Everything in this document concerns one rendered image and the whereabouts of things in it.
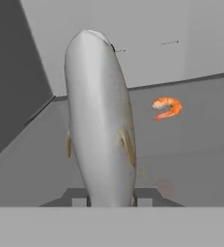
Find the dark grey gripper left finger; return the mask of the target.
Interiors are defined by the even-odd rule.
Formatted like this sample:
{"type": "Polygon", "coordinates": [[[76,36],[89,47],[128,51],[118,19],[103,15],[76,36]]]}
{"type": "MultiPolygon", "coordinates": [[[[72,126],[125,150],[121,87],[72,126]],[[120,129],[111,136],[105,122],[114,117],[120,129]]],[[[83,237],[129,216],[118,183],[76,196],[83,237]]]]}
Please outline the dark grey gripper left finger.
{"type": "Polygon", "coordinates": [[[43,206],[72,207],[74,199],[84,199],[85,206],[92,205],[86,188],[68,188],[60,198],[49,201],[43,206]]]}

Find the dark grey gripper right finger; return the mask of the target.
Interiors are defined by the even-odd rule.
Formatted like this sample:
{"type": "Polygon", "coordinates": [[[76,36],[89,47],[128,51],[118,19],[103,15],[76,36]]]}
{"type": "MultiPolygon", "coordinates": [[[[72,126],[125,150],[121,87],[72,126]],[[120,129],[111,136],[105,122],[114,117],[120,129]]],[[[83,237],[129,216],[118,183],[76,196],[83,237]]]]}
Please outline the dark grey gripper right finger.
{"type": "Polygon", "coordinates": [[[163,197],[156,188],[135,188],[133,192],[132,205],[138,206],[138,201],[140,199],[150,199],[151,206],[182,206],[179,203],[163,197]]]}

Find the silver grey fish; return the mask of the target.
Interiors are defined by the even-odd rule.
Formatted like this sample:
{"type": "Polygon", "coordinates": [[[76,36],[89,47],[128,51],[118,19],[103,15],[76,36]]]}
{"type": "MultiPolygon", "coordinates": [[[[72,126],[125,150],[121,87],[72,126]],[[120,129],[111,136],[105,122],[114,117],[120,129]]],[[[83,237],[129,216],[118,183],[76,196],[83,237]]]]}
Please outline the silver grey fish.
{"type": "Polygon", "coordinates": [[[136,144],[130,96],[116,52],[85,29],[65,55],[69,103],[67,152],[74,153],[92,206],[133,205],[136,144]]]}

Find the orange shrimp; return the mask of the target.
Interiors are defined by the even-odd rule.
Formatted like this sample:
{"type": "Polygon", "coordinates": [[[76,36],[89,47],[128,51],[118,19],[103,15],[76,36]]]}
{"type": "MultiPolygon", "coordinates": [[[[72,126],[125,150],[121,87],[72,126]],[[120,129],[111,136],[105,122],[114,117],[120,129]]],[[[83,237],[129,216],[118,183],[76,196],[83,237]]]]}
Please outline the orange shrimp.
{"type": "Polygon", "coordinates": [[[182,103],[173,97],[159,97],[153,101],[153,109],[167,108],[167,111],[162,112],[154,117],[156,121],[167,119],[179,115],[182,111],[182,103]]]}

